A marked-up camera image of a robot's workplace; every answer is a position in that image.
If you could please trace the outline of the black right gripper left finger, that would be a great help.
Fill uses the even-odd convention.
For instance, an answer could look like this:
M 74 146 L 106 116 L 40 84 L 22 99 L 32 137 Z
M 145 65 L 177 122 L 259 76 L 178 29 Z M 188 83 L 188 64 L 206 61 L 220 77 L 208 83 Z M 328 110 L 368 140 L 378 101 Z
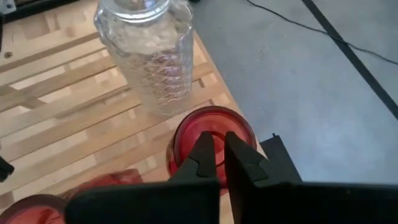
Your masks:
M 165 182 L 97 187 L 65 209 L 66 224 L 219 224 L 214 140 L 204 131 Z

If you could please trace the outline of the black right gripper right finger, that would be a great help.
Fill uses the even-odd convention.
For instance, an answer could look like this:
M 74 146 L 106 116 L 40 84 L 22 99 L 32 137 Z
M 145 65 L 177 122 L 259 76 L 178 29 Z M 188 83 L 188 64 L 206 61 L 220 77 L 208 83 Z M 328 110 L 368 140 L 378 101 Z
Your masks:
M 224 161 L 235 224 L 398 224 L 398 185 L 288 181 L 234 132 Z

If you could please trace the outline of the red round glass vase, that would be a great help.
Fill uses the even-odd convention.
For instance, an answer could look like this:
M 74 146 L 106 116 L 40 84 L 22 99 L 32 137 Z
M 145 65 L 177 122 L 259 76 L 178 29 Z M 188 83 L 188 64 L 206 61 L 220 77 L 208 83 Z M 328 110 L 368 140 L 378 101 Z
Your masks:
M 98 176 L 62 194 L 37 194 L 23 198 L 0 214 L 0 224 L 66 224 L 64 210 L 78 193 L 110 185 L 142 182 L 137 169 L 127 169 Z
M 205 106 L 188 114 L 178 125 L 167 149 L 167 168 L 174 175 L 192 150 L 195 141 L 204 131 L 213 136 L 217 177 L 221 184 L 220 195 L 228 193 L 224 167 L 224 136 L 233 131 L 248 145 L 257 148 L 257 141 L 248 122 L 237 112 L 223 106 Z

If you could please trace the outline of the clear textured glass vase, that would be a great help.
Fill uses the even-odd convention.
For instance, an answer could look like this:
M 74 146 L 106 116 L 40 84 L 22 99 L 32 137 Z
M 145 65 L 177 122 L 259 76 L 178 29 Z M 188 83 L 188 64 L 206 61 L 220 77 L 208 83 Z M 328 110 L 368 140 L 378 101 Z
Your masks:
M 101 42 L 151 112 L 174 116 L 189 105 L 193 10 L 188 0 L 99 0 Z

